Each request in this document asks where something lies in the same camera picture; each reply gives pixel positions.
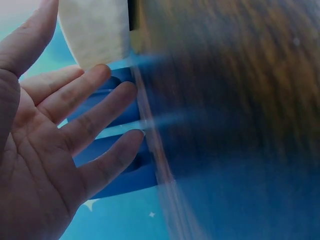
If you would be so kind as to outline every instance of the white tissue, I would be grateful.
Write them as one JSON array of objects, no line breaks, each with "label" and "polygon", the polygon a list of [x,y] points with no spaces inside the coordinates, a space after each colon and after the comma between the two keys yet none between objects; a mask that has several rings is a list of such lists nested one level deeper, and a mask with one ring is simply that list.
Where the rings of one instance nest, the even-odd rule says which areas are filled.
[{"label": "white tissue", "polygon": [[58,20],[75,61],[85,70],[130,53],[128,0],[60,0]]}]

